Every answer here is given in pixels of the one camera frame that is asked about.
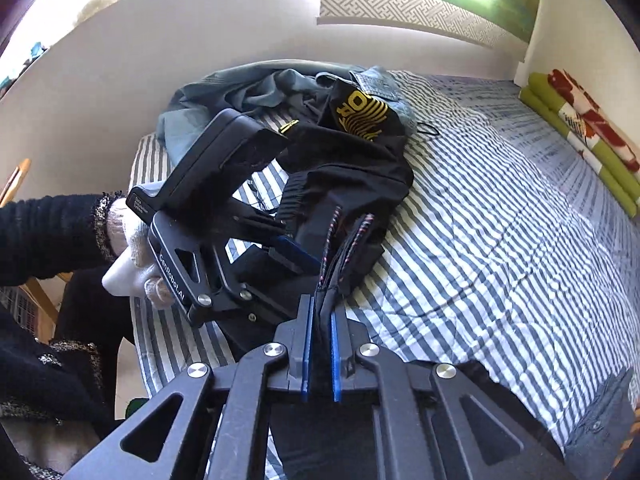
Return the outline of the white gloved left hand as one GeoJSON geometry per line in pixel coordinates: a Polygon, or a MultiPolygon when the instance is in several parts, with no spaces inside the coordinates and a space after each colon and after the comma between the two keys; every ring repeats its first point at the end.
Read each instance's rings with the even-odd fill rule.
{"type": "Polygon", "coordinates": [[[106,232],[116,259],[102,278],[104,289],[115,297],[146,298],[157,310],[170,308],[175,299],[152,255],[149,227],[124,198],[111,204],[106,232]]]}

